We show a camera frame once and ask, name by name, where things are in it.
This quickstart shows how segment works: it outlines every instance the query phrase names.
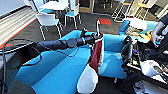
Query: door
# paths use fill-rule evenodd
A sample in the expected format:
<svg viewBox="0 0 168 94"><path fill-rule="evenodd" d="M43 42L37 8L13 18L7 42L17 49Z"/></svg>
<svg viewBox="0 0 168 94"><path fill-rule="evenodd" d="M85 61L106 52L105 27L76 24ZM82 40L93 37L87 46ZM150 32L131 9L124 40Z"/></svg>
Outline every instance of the door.
<svg viewBox="0 0 168 94"><path fill-rule="evenodd" d="M79 11L80 12L86 12L86 13L92 13L93 12L93 2L94 0L77 0L79 2Z"/></svg>

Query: blue couch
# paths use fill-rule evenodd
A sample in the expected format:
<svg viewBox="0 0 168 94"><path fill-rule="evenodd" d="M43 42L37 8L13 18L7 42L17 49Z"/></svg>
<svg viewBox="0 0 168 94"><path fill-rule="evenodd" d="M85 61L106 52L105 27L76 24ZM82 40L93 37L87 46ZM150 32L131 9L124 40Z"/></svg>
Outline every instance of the blue couch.
<svg viewBox="0 0 168 94"><path fill-rule="evenodd" d="M61 40L79 38L81 31L74 30ZM99 76L125 79L127 74L121 68L122 57L120 51L125 37L104 34L104 61L99 67ZM68 57L57 51L42 52L42 60L34 66L21 67L16 75L19 80L31 86L37 94L74 94L77 91L77 82L90 57L89 45L69 48L62 51ZM40 56L27 62L33 64L39 61Z"/></svg>
<svg viewBox="0 0 168 94"><path fill-rule="evenodd" d="M146 23L147 23L147 25L148 25L147 29L144 30L144 31L141 31L139 34L145 34L145 33L147 33L148 31L153 30L154 27L157 25L158 22L155 22L155 21L146 21ZM129 24L130 24L130 21L128 21L128 20L124 20L124 21L123 21L123 23L122 23L122 25L121 25L121 28L120 28L120 30L119 30L119 32L118 32L119 35L122 35L122 36L124 35L124 36L126 36L125 31L126 31L127 28L129 27ZM145 43L148 42L147 40L141 38L140 36L138 36L138 37L131 36L131 37L132 37L132 39L138 39L138 40L141 41L141 42L145 42Z"/></svg>

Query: carpet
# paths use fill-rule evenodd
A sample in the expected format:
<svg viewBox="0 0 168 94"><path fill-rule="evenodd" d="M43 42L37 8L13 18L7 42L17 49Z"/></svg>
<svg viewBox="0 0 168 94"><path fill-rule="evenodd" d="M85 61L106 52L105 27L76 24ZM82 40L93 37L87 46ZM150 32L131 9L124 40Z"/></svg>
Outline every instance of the carpet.
<svg viewBox="0 0 168 94"><path fill-rule="evenodd" d="M110 19L98 18L100 24L112 25Z"/></svg>

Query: white table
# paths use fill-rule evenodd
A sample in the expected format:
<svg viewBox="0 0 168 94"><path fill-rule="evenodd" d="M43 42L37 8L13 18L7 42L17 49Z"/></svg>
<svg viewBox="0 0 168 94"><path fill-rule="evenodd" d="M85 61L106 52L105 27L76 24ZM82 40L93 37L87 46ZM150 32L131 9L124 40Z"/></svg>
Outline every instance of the white table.
<svg viewBox="0 0 168 94"><path fill-rule="evenodd" d="M44 9L53 9L53 10L64 10L66 7L68 7L67 2L57 2L57 1L49 1L46 4L40 6L40 8Z"/></svg>

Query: couch cushion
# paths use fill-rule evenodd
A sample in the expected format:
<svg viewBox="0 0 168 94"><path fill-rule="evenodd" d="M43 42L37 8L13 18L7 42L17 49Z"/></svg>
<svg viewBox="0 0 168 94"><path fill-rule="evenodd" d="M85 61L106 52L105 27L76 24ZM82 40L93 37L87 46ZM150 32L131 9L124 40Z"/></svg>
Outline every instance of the couch cushion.
<svg viewBox="0 0 168 94"><path fill-rule="evenodd" d="M129 26L129 24L130 24L129 20L124 20L122 25L121 25L121 28L120 28L119 32L125 32L127 30L128 26Z"/></svg>
<svg viewBox="0 0 168 94"><path fill-rule="evenodd" d="M32 88L37 94L74 94L89 57L90 49L79 48L74 57L66 57Z"/></svg>
<svg viewBox="0 0 168 94"><path fill-rule="evenodd" d="M69 54L68 49L64 50L64 53ZM41 53L42 59L41 61L33 66L23 66L19 69L15 79L21 82L26 83L27 85L33 85L39 79L41 79L44 75L46 75L53 67L59 64L66 56L56 51L45 51ZM27 64L34 64L40 60L40 56L29 61Z"/></svg>
<svg viewBox="0 0 168 94"><path fill-rule="evenodd" d="M124 79L127 77L121 65L123 64L120 53L104 51L104 61L99 67L99 75Z"/></svg>
<svg viewBox="0 0 168 94"><path fill-rule="evenodd" d="M110 35L104 34L104 50L111 51L111 52L120 52L123 45L123 41L126 36L119 36L119 35Z"/></svg>

